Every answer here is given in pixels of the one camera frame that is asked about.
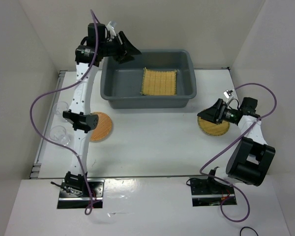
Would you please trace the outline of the square bamboo mat tray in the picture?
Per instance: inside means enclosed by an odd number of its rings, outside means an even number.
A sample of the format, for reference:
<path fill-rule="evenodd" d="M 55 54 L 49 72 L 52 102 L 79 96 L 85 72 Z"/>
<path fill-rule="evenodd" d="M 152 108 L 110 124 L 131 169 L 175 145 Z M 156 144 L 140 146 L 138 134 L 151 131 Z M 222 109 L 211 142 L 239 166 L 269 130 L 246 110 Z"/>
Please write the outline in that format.
<path fill-rule="evenodd" d="M 155 71 L 144 68 L 141 95 L 175 96 L 177 94 L 177 71 Z"/>

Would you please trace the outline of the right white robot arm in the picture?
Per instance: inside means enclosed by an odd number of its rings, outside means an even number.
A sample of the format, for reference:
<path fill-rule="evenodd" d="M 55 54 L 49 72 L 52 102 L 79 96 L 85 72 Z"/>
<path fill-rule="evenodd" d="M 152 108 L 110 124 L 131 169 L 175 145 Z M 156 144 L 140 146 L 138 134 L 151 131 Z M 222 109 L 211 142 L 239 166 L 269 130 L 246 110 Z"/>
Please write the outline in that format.
<path fill-rule="evenodd" d="M 215 176 L 206 180 L 206 189 L 210 193 L 217 193 L 224 180 L 228 184 L 242 182 L 260 186 L 265 179 L 276 151 L 263 138 L 260 115 L 256 114 L 257 104 L 256 99 L 245 97 L 238 109 L 230 109 L 225 101 L 218 99 L 213 106 L 197 114 L 213 124 L 233 123 L 241 132 L 226 167 L 214 170 L 211 174 Z"/>

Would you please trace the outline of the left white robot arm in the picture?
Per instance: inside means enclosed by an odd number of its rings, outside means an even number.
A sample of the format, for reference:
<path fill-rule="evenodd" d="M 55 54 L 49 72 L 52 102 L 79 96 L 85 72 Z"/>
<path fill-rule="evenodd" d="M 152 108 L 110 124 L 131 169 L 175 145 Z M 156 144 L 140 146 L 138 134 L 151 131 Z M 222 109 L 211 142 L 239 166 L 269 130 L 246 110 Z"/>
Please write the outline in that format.
<path fill-rule="evenodd" d="M 69 109 L 62 116 L 72 124 L 74 130 L 74 157 L 64 182 L 76 196 L 83 196 L 88 191 L 85 178 L 89 140 L 99 120 L 98 115 L 90 111 L 90 98 L 99 63 L 105 57 L 112 57 L 122 64 L 134 60 L 134 56 L 140 53 L 122 31 L 110 38 L 103 33 L 98 38 L 86 36 L 75 51 L 78 84 Z"/>

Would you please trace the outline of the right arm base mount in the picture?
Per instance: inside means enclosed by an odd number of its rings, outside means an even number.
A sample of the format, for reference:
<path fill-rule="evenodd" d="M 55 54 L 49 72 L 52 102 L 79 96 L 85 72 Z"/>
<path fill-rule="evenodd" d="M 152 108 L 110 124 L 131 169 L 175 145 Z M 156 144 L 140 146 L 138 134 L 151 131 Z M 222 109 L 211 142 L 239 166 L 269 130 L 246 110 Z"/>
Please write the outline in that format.
<path fill-rule="evenodd" d="M 232 187 L 221 184 L 213 179 L 192 177 L 187 180 L 190 187 L 193 207 L 237 205 L 235 191 Z"/>

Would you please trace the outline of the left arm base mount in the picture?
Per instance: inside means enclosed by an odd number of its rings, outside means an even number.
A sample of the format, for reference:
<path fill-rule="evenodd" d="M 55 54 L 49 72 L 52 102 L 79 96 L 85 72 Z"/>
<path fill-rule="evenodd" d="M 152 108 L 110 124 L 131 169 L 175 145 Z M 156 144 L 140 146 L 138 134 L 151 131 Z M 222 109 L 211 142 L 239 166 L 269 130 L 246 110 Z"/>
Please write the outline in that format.
<path fill-rule="evenodd" d="M 102 208 L 105 180 L 90 178 L 88 179 L 88 183 L 92 193 L 93 208 Z M 85 189 L 84 192 L 81 192 L 71 187 L 66 187 L 64 180 L 61 184 L 53 181 L 51 181 L 50 184 L 59 188 L 57 209 L 86 208 L 91 203 L 91 198 L 87 189 Z"/>

